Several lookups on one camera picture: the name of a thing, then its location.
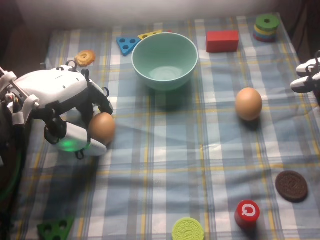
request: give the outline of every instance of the egg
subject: egg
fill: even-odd
[[[259,117],[262,110],[262,98],[259,92],[251,87],[242,89],[235,98],[235,111],[245,121]]]
[[[107,145],[115,136],[116,124],[110,114],[101,112],[91,119],[88,130],[91,138]]]

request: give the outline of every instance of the yellow triangle block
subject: yellow triangle block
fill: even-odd
[[[148,33],[145,33],[145,34],[141,34],[141,35],[138,35],[138,38],[140,38],[141,40],[145,39],[146,37],[149,37],[153,34],[159,34],[159,33],[162,33],[162,30],[158,30],[158,31],[153,31],[153,32],[148,32]]]

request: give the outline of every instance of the hole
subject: hole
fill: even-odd
[[[61,222],[59,222],[59,228],[60,230],[65,230],[67,227],[68,223],[65,220],[62,220]]]
[[[51,231],[52,231],[51,225],[44,226],[44,233],[45,234],[49,234],[49,233],[51,233]]]

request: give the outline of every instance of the table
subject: table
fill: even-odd
[[[46,63],[57,67],[92,49],[90,78],[108,87],[116,136],[106,155],[77,160],[58,152],[33,123],[13,239],[38,239],[37,224],[75,216],[70,239],[169,240],[182,217],[198,220],[205,239],[246,239],[234,219],[244,199],[260,207],[256,239],[320,239],[320,117],[311,94],[297,94],[297,55],[283,25],[275,43],[258,42],[255,16],[198,19],[112,30],[55,31]],[[172,30],[199,50],[192,80],[171,93],[139,82],[119,36]],[[238,30],[234,53],[207,53],[207,31]],[[262,96],[260,121],[241,122],[237,92]],[[71,111],[66,118],[76,117]],[[309,187],[299,204],[275,188],[283,170],[301,173]]]

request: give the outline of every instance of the green bowl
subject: green bowl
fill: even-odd
[[[137,75],[147,86],[159,91],[174,90],[188,82],[197,62],[195,44],[171,32],[148,36],[132,52]]]

